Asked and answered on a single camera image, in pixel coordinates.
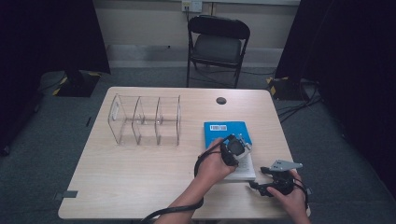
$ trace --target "controller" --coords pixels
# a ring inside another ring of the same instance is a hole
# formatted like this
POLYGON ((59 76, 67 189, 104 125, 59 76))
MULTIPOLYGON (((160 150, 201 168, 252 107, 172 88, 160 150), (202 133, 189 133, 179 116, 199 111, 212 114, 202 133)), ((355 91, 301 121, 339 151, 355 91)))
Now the controller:
POLYGON ((244 138, 239 135, 230 134, 220 145, 221 157, 228 166, 238 165, 238 160, 245 157, 251 151, 251 145, 246 143, 244 138))
POLYGON ((268 196, 268 197, 274 196, 270 192, 268 192, 267 190, 268 187, 273 187, 274 189, 277 189, 279 192, 283 193, 284 195, 290 194, 293 191, 294 178, 289 171, 275 172, 275 171, 270 171, 268 167, 261 167, 260 169, 262 170, 263 174, 271 175, 272 178, 274 179, 273 183, 262 184, 262 185, 259 185, 257 182, 254 181, 249 181, 250 187, 253 189, 257 189, 261 196, 268 196))
POLYGON ((272 187, 277 189, 284 195, 290 194, 294 189, 294 177, 289 170, 303 167, 300 163, 290 161, 275 161, 274 164, 268 167, 261 167, 261 171, 265 175, 271 175, 274 181, 268 184, 258 184, 254 181, 249 181, 249 185, 253 189, 257 189, 261 196, 273 197, 267 188, 272 187))

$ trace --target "hand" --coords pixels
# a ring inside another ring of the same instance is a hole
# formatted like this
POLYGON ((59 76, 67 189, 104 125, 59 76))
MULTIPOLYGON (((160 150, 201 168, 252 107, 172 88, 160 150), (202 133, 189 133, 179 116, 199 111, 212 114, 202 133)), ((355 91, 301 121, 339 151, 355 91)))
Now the hand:
MULTIPOLYGON (((222 138, 216 139, 210 144, 209 148, 212 148, 222 140, 222 138)), ((236 166, 228 166, 224 163, 221 158, 220 146, 216 147, 213 152, 202 161, 196 176, 196 178, 205 181, 209 185, 216 184, 236 169, 236 166)))
MULTIPOLYGON (((290 173, 295 179, 302 181, 297 172, 290 171, 290 173)), ((293 219, 294 223, 311 223, 305 210, 305 194, 301 189, 294 187, 294 190, 288 195, 283 195, 281 192, 271 187, 268 187, 267 190, 280 201, 285 211, 293 219)))

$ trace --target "white wall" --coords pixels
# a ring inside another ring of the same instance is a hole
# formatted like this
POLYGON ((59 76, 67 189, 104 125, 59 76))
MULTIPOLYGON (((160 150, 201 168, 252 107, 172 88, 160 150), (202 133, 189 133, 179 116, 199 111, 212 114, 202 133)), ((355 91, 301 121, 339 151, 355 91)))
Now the white wall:
MULTIPOLYGON (((245 22, 251 31, 250 48, 283 49, 298 4, 296 0, 262 1, 269 4, 204 2, 202 14, 213 12, 245 22), (286 5, 272 5, 274 1, 286 5)), ((181 12, 180 1, 96 0, 94 4, 107 45, 188 45, 187 18, 181 12)))

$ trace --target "black circular hole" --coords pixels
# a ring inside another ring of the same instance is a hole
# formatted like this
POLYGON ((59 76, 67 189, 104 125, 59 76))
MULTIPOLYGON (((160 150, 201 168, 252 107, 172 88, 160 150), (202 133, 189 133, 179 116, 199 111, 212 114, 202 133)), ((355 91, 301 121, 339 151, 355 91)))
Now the black circular hole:
POLYGON ((216 102, 219 105, 225 105, 227 103, 227 100, 224 97, 219 97, 218 99, 216 99, 216 102))

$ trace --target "electrical outlet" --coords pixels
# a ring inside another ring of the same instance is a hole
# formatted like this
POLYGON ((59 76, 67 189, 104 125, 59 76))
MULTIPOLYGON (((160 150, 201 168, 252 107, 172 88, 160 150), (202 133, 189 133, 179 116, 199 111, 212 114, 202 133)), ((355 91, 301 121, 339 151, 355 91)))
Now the electrical outlet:
POLYGON ((190 11, 202 12, 202 2, 201 1, 192 1, 190 11))
POLYGON ((192 11, 191 1, 181 1, 181 11, 192 11))

